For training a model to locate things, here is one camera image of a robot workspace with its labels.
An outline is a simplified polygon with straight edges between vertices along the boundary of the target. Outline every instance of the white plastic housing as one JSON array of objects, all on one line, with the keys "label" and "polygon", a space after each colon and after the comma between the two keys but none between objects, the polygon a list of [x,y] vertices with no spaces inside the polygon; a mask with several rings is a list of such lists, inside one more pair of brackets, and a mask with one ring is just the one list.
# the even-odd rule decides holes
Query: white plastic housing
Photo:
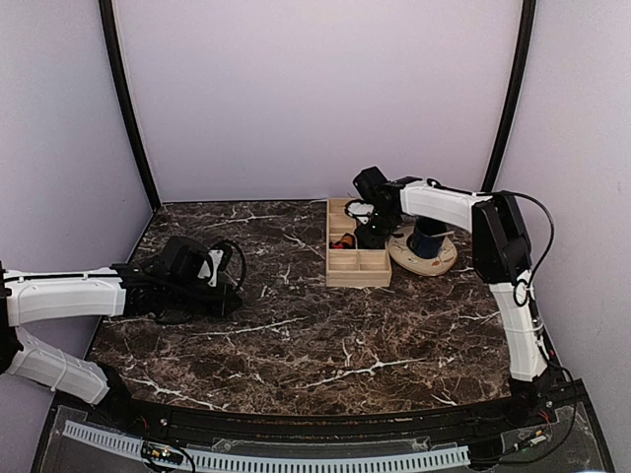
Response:
[{"label": "white plastic housing", "polygon": [[[208,286],[210,286],[211,288],[216,288],[217,275],[219,274],[219,265],[221,264],[221,260],[224,257],[224,251],[221,249],[211,249],[210,251],[208,251],[208,255],[213,262],[213,274],[208,281]],[[201,269],[199,270],[199,274],[197,275],[197,277],[199,279],[203,279],[208,278],[209,276],[211,276],[210,267],[208,267],[208,263],[204,262],[204,264],[202,264],[201,266]]]},{"label": "white plastic housing", "polygon": [[[529,281],[530,271],[525,271],[518,279]],[[537,343],[537,330],[541,327],[533,326],[527,304],[519,307],[515,303],[513,284],[499,283],[489,286],[502,314],[502,322],[511,355],[511,376],[521,381],[532,381],[547,368],[547,363],[543,359]],[[526,297],[526,287],[521,284],[517,288],[518,301],[525,301]]]},{"label": "white plastic housing", "polygon": [[[9,271],[5,280],[34,274]],[[90,274],[117,275],[112,269],[101,268],[70,278],[20,279],[7,283],[6,287],[12,292],[7,298],[9,325],[16,327],[36,320],[81,315],[122,315],[126,293],[120,287],[122,280],[118,277],[88,278]]]},{"label": "white plastic housing", "polygon": [[99,404],[107,392],[107,378],[95,363],[83,362],[38,340],[24,328],[17,327],[18,340],[24,350],[18,352],[7,370],[9,374],[32,379],[83,399]]},{"label": "white plastic housing", "polygon": [[[473,229],[471,208],[478,202],[490,200],[491,196],[476,196],[440,189],[428,185],[423,180],[407,184],[400,191],[400,199],[401,210],[408,215],[429,217],[471,233]],[[529,282],[530,271],[525,271],[520,278]],[[538,346],[536,330],[540,327],[532,326],[532,316],[527,304],[519,307],[515,303],[512,283],[489,286],[502,314],[511,356],[511,377],[522,381],[532,381],[547,368],[547,363]],[[525,286],[519,285],[517,292],[520,301],[523,301],[526,297]]]},{"label": "white plastic housing", "polygon": [[[111,454],[146,463],[141,456],[145,440],[131,435],[121,434],[112,429],[95,427],[86,423],[66,421],[63,435],[86,445],[93,446]],[[158,448],[166,447],[154,443]],[[450,471],[467,471],[458,468],[471,464],[467,446],[443,446],[430,451],[414,451],[413,453],[391,454],[388,456],[330,457],[330,458],[296,458],[287,457],[243,456],[230,453],[217,453],[207,449],[187,447],[184,449],[195,462],[195,471],[200,473],[249,473],[263,472],[295,472],[295,473],[421,473],[450,469]],[[191,471],[192,466],[186,460],[181,465],[174,465],[165,460],[154,459],[156,465],[165,471]],[[130,467],[126,471],[135,471]]]},{"label": "white plastic housing", "polygon": [[407,184],[400,192],[401,210],[412,216],[429,217],[471,232],[471,207],[490,196],[474,196],[438,189],[419,180]]}]

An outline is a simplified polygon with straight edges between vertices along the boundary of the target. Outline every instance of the wire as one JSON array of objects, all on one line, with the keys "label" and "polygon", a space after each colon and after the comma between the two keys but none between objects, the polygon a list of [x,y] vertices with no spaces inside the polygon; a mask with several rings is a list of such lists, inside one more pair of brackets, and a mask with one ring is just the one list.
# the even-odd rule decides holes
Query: wire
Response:
[{"label": "wire", "polygon": [[357,220],[360,223],[364,223],[360,220],[360,217],[364,217],[366,219],[370,219],[370,217],[373,215],[372,212],[369,212],[368,214],[354,214],[350,211],[350,206],[352,204],[364,204],[364,205],[370,205],[373,207],[373,211],[375,210],[375,206],[373,204],[367,204],[366,201],[362,200],[362,199],[353,199],[353,200],[349,200],[348,202],[346,202],[346,205],[344,206],[344,213],[346,214],[347,217],[350,217],[351,219]]},{"label": "wire", "polygon": [[552,434],[552,425],[550,424],[550,417],[548,414],[541,409],[539,411],[539,417],[541,417],[545,421],[545,429]]},{"label": "wire", "polygon": [[218,241],[215,244],[213,244],[210,247],[210,249],[216,249],[220,247],[222,244],[226,244],[227,246],[231,246],[233,249],[235,249],[237,253],[239,254],[239,258],[241,259],[241,275],[239,276],[239,281],[237,282],[235,287],[231,291],[228,292],[228,295],[230,295],[238,291],[243,286],[245,282],[245,277],[247,276],[247,263],[245,262],[244,251],[241,249],[241,247],[238,244],[233,242],[231,239],[222,239],[221,241]]},{"label": "wire", "polygon": [[[105,421],[105,423],[108,424],[109,427],[111,427],[111,428],[113,428],[113,429],[115,429],[115,430],[117,430],[119,432],[122,432],[122,430],[118,426],[116,426],[110,419],[108,419],[101,412],[99,412],[99,410],[95,406],[91,405],[90,407],[92,407],[92,412],[97,414],[103,421]],[[145,428],[145,435],[141,436],[141,439],[143,441],[152,441],[153,443],[159,443],[160,445],[166,445],[166,446],[169,446],[170,448],[172,448],[173,450],[178,451],[179,453],[181,453],[186,458],[188,463],[190,463],[190,471],[191,471],[191,473],[196,473],[197,466],[195,465],[195,460],[193,460],[193,457],[190,455],[190,453],[188,453],[186,450],[184,450],[183,448],[181,448],[181,447],[179,447],[177,445],[169,443],[165,439],[154,439],[154,438],[150,437],[149,436],[149,423],[147,422],[147,419],[145,419],[143,416],[138,416],[138,418],[136,418],[136,421],[142,421],[143,426]],[[162,468],[163,471],[166,471],[167,469],[169,469],[169,467],[163,468],[161,465],[155,464],[151,460],[151,458],[143,458],[143,457],[141,457],[141,459],[142,460],[148,460],[148,462],[153,467]]]},{"label": "wire", "polygon": [[534,268],[532,268],[532,272],[530,273],[530,283],[528,284],[528,286],[530,286],[532,284],[532,281],[534,280],[534,275],[538,271],[539,267],[541,267],[541,263],[547,257],[548,253],[550,252],[550,248],[552,247],[552,243],[554,242],[554,236],[556,233],[555,227],[554,227],[554,219],[552,218],[552,214],[550,214],[550,211],[547,209],[547,207],[543,205],[539,200],[532,197],[531,195],[522,194],[521,192],[513,192],[510,190],[502,190],[500,192],[494,192],[494,194],[495,195],[512,195],[514,197],[520,197],[521,199],[525,199],[532,202],[537,207],[539,207],[543,211],[543,213],[545,213],[545,216],[548,219],[548,223],[550,224],[550,237],[548,240],[548,245],[545,246],[543,253],[541,253],[541,257],[538,259],[538,261],[534,265]]},{"label": "wire", "polygon": [[[531,463],[536,463],[537,461],[542,460],[543,458],[546,458],[548,456],[550,456],[552,453],[554,453],[556,450],[559,449],[559,447],[565,443],[565,441],[568,439],[568,437],[570,436],[570,434],[572,433],[572,431],[574,430],[574,424],[576,423],[576,413],[577,413],[577,407],[578,407],[578,403],[579,403],[579,391],[578,388],[576,387],[576,382],[574,380],[574,377],[572,376],[572,373],[565,367],[562,367],[556,363],[553,363],[552,361],[548,360],[548,364],[551,365],[552,367],[556,368],[557,370],[561,370],[562,372],[564,372],[568,378],[570,379],[570,382],[572,383],[572,389],[573,389],[573,393],[574,393],[574,401],[572,404],[572,420],[570,421],[570,427],[568,428],[567,432],[565,433],[565,435],[563,436],[563,438],[561,440],[559,440],[552,448],[550,448],[549,450],[547,450],[545,453],[539,455],[536,458],[532,458],[529,460],[502,460],[502,458],[504,458],[505,456],[511,455],[513,453],[517,453],[521,450],[510,450],[510,451],[505,451],[500,453],[499,455],[493,456],[493,457],[489,457],[489,458],[474,458],[471,457],[470,459],[472,461],[476,461],[476,462],[480,462],[480,463],[488,463],[488,462],[493,462],[493,461],[497,461],[498,464],[500,465],[528,465]],[[552,426],[550,425],[549,422],[549,418],[547,420],[547,424],[550,428],[550,433],[552,433]]]},{"label": "wire", "polygon": [[564,372],[568,378],[570,379],[570,382],[572,383],[572,389],[574,391],[574,403],[572,405],[572,420],[570,421],[570,427],[568,428],[568,431],[565,433],[565,435],[563,436],[563,438],[561,440],[559,440],[559,442],[554,445],[552,448],[550,448],[548,451],[546,451],[545,453],[539,455],[537,458],[533,458],[531,460],[508,460],[508,461],[499,461],[500,465],[527,465],[527,464],[531,464],[531,463],[535,463],[539,460],[542,460],[543,458],[546,458],[548,456],[550,456],[552,453],[554,453],[556,450],[559,449],[559,447],[565,443],[565,441],[568,439],[568,437],[570,436],[570,434],[572,433],[572,431],[574,430],[574,424],[576,423],[576,411],[577,411],[577,407],[578,407],[578,403],[579,403],[579,391],[576,387],[576,382],[574,380],[574,378],[572,377],[572,373],[565,367],[562,367],[561,365],[557,365],[551,361],[548,360],[548,363],[556,368],[557,370],[561,370],[562,372]]}]

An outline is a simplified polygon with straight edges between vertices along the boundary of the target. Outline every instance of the white cable track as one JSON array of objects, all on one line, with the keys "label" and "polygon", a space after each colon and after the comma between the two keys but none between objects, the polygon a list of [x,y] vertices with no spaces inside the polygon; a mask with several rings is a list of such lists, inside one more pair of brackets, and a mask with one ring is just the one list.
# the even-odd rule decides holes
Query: white cable track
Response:
[{"label": "white cable track", "polygon": [[[108,432],[92,426],[67,421],[63,435],[132,460],[145,461],[140,455],[140,438]],[[195,461],[198,472],[229,473],[416,473],[466,466],[470,463],[466,446],[393,456],[337,459],[265,458],[213,453],[194,448],[186,452]],[[156,464],[191,471],[186,459],[180,466],[154,460]]]}]

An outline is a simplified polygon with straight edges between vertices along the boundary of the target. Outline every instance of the black bracket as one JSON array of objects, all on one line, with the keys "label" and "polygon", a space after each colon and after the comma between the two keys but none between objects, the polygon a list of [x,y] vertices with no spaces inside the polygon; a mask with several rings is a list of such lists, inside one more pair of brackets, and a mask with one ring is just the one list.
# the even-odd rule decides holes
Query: black bracket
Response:
[{"label": "black bracket", "polygon": [[16,329],[9,326],[7,307],[9,297],[11,297],[11,289],[4,286],[4,269],[0,261],[0,374],[9,369],[16,354],[24,349],[18,340]]},{"label": "black bracket", "polygon": [[473,267],[486,284],[518,283],[530,269],[530,238],[517,201],[498,194],[472,209]]}]

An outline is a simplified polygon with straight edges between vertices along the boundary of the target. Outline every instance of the purple wall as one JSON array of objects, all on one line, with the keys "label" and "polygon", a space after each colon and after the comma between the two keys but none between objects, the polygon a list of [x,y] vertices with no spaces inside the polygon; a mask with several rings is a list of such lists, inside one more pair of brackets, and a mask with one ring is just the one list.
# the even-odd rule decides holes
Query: purple wall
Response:
[{"label": "purple wall", "polygon": [[[150,217],[109,73],[98,2],[0,4],[0,259],[25,271],[124,261]],[[96,320],[27,328],[83,356]],[[29,471],[51,400],[0,377],[0,470]]]},{"label": "purple wall", "polygon": [[371,165],[481,184],[519,1],[117,6],[166,201],[345,195]]},{"label": "purple wall", "polygon": [[[530,193],[555,217],[537,299],[563,363],[586,382],[619,471],[631,470],[629,32],[628,3],[540,3],[498,186]],[[527,207],[526,222],[543,248],[545,218]]]}]

